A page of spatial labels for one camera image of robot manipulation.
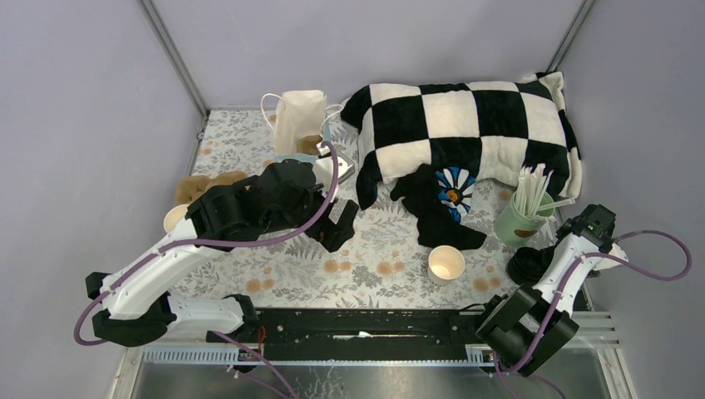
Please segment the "single white paper cup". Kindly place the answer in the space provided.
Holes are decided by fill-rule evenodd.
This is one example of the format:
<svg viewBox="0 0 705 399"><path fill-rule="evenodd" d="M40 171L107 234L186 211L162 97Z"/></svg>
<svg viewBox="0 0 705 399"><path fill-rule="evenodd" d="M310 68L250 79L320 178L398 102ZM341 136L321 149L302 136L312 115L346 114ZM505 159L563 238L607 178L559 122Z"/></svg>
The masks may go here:
<svg viewBox="0 0 705 399"><path fill-rule="evenodd" d="M442 245L434 248L428 255L427 274L438 285L447 285L459 278L466 269L466 261L460 250Z"/></svg>

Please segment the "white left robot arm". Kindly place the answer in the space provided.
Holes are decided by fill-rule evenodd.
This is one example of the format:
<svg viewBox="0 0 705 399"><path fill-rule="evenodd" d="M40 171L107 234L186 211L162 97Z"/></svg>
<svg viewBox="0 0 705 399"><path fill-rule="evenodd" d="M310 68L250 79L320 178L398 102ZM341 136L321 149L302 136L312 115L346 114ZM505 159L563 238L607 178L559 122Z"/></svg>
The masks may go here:
<svg viewBox="0 0 705 399"><path fill-rule="evenodd" d="M344 158L313 163L286 159L260 175L221 175L184 209L165 219L165 236L141 259L117 273L91 273L86 317L100 342L139 347L162 338L204 338L219 333L246 342L262 329L251 299L186 298L172 286L199 266L236 248L259 248L299 234L338 251L354 235L357 204L349 200L337 220L332 180L354 171Z"/></svg>

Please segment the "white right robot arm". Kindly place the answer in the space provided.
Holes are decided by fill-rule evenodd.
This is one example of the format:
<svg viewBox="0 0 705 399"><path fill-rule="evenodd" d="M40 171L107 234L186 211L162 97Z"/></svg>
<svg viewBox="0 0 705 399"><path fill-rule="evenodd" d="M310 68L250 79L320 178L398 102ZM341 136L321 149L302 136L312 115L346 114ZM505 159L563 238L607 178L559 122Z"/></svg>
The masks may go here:
<svg viewBox="0 0 705 399"><path fill-rule="evenodd" d="M495 359L528 377L579 330L572 320L574 301L588 274L616 247L616 214L589 204L558 229L550 265L540 281L512 294L494 296L476 321L476 336Z"/></svg>

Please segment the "brown cardboard cup carrier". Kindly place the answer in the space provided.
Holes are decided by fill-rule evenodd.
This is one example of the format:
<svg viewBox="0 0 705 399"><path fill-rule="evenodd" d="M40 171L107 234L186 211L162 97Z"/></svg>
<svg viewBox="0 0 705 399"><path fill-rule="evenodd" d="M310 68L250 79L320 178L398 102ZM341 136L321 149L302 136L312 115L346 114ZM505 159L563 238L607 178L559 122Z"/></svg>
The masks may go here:
<svg viewBox="0 0 705 399"><path fill-rule="evenodd" d="M299 154L319 156L318 145L322 141L323 138L320 135L307 135L298 141L297 152Z"/></svg>

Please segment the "light blue paper bag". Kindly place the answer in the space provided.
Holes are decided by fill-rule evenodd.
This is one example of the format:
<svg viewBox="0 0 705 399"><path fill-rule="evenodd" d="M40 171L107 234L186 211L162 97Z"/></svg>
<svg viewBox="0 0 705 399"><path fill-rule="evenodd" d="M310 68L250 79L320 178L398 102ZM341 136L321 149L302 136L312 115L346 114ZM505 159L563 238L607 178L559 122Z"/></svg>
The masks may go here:
<svg viewBox="0 0 705 399"><path fill-rule="evenodd" d="M266 93L260 99L260 111L273 135L276 160L295 159L314 162L318 156L299 154L298 141L307 135L330 140L329 123L342 111L340 104L327 103L320 90Z"/></svg>

